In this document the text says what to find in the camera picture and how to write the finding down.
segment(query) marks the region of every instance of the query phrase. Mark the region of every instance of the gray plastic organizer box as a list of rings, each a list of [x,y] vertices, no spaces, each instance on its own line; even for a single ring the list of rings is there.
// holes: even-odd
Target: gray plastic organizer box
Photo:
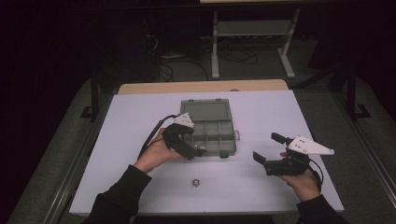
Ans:
[[[188,144],[206,149],[204,156],[235,155],[233,118],[227,99],[185,100],[181,102],[180,114],[186,112],[194,123],[194,133],[184,136]]]

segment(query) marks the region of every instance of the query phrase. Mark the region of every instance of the black sleeve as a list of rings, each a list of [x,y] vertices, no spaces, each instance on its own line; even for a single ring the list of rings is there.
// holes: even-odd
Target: black sleeve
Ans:
[[[108,191],[96,196],[92,210],[83,224],[129,223],[137,214],[140,195],[151,177],[130,165],[121,179]]]
[[[298,203],[298,210],[304,224],[347,224],[329,205],[323,195],[312,200]]]

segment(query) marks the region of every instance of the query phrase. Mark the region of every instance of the hand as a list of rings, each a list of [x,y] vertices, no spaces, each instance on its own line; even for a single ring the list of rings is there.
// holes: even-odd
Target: hand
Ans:
[[[282,152],[280,155],[287,157],[286,152]],[[314,199],[320,195],[317,180],[308,169],[302,175],[280,175],[279,178],[286,181],[293,188],[294,193],[302,202]]]
[[[164,128],[161,128],[158,131],[157,136],[151,141],[149,147],[134,164],[134,167],[147,174],[166,161],[183,159],[183,156],[166,146],[163,141],[164,130]]]

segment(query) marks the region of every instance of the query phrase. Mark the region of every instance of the white table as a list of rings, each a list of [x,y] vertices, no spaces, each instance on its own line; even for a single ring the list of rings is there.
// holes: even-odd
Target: white table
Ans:
[[[275,176],[267,176],[252,159],[257,151],[268,160],[280,160],[285,146],[271,133],[310,137],[292,91],[219,91],[116,95],[93,149],[70,213],[88,215],[98,193],[116,183],[157,122],[177,114],[188,99],[229,99],[234,129],[241,139],[228,159],[195,158],[171,161],[153,172],[139,203],[140,215],[275,214],[296,212],[298,199]],[[322,193],[336,211],[344,207],[320,156],[311,156],[322,168]],[[201,185],[192,185],[199,179]]]

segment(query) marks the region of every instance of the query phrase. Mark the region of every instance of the person's left hand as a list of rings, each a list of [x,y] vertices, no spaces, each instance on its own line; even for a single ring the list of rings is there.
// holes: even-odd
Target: person's left hand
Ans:
[[[165,142],[163,141],[164,130],[165,128],[161,128],[158,131],[157,136],[155,136],[155,138],[151,141],[149,147],[134,164],[134,167],[147,174],[155,167],[160,166],[166,161],[184,158],[166,146]]]

